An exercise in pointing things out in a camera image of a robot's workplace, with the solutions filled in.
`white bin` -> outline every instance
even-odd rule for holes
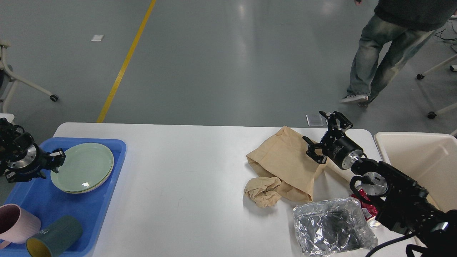
[[[448,134],[379,132],[381,157],[417,180],[447,212],[457,209],[457,139]]]

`pink mug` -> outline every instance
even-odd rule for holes
[[[39,218],[14,203],[0,206],[0,249],[10,243],[25,244],[41,228]]]

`jeans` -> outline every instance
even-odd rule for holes
[[[373,101],[432,35],[433,31],[400,27],[374,15],[362,30],[352,62],[348,95],[367,95],[368,102]],[[379,53],[389,41],[389,51],[378,66]]]

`teal cup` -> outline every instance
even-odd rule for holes
[[[66,215],[27,239],[27,251],[32,257],[57,257],[83,234],[81,223]]]

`white tag on floor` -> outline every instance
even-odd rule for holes
[[[92,38],[92,42],[100,42],[105,35],[94,35]]]
[[[319,127],[324,125],[322,116],[320,114],[306,114],[306,120],[308,120],[308,125],[312,127]]]

